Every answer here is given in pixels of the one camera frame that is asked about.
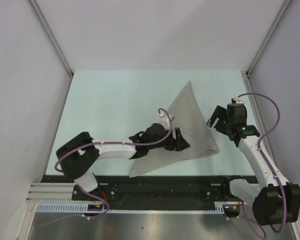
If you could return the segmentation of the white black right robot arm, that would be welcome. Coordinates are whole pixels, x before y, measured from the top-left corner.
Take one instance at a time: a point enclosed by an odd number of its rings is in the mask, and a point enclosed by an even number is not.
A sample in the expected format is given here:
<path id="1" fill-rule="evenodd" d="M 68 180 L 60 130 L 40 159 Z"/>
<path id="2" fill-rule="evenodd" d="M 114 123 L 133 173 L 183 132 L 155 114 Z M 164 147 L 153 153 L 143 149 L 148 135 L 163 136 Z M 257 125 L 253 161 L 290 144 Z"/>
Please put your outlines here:
<path id="1" fill-rule="evenodd" d="M 300 186 L 283 176 L 275 166 L 254 125 L 247 124 L 248 113 L 243 103 L 218 105 L 207 126 L 228 136 L 248 160 L 258 182 L 256 188 L 242 177 L 231 177 L 220 188 L 221 196 L 232 201 L 235 197 L 252 207 L 255 220 L 261 225 L 294 223 L 300 211 Z"/>

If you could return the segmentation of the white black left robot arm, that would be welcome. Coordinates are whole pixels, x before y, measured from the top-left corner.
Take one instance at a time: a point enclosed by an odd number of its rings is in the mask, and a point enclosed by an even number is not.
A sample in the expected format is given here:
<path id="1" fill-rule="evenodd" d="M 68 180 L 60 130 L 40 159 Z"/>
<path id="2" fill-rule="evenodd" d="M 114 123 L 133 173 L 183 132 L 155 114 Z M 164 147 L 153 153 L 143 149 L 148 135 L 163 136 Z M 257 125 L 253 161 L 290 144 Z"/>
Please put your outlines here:
<path id="1" fill-rule="evenodd" d="M 94 142 L 90 133 L 85 131 L 56 151 L 54 168 L 81 187 L 88 199 L 95 200 L 101 193 L 99 183 L 90 171 L 96 160 L 139 159 L 153 149 L 181 152 L 190 146 L 178 127 L 167 129 L 159 123 L 128 137 L 126 141 Z"/>

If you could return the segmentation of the grey cloth napkin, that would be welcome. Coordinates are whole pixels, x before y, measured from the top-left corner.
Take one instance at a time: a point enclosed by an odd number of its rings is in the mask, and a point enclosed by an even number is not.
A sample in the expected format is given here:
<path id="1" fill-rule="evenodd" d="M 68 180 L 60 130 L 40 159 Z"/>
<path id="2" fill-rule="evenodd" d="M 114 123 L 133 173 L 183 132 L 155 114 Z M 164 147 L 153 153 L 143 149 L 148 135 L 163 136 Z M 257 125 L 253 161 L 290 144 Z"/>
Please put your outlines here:
<path id="1" fill-rule="evenodd" d="M 190 81 L 180 91 L 167 112 L 174 116 L 172 127 L 180 128 L 181 135 L 190 147 L 179 152 L 163 148 L 152 149 L 146 156 L 135 160 L 129 177 L 138 177 L 184 160 L 205 158 L 220 152 L 200 110 Z"/>

